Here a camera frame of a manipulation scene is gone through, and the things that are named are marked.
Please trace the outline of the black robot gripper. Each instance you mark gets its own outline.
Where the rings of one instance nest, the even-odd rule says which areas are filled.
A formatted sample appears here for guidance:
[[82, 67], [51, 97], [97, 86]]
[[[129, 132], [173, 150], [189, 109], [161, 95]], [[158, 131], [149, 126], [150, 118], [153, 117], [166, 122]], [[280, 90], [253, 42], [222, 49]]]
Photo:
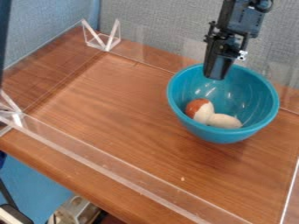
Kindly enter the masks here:
[[223, 0], [219, 19], [210, 22], [205, 36], [203, 73], [207, 78], [223, 80], [235, 59], [246, 59], [249, 41], [258, 37], [265, 16], [273, 8], [274, 0]]

